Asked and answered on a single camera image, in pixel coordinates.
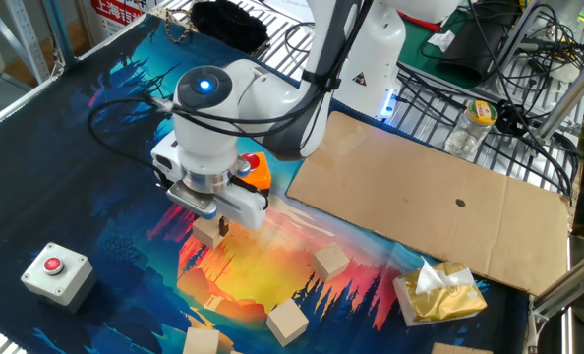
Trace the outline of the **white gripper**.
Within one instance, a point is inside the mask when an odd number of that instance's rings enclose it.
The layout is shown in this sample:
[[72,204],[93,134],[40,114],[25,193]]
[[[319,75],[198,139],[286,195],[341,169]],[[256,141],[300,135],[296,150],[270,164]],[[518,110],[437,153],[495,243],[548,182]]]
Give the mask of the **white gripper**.
[[220,237],[229,233],[227,218],[251,230],[260,227],[268,200],[258,190],[241,185],[240,174],[250,171],[244,157],[235,154],[231,166],[220,174],[202,174],[188,171],[179,156],[177,142],[158,143],[151,152],[153,165],[170,182],[166,192],[170,201],[207,220],[222,216],[218,221]]

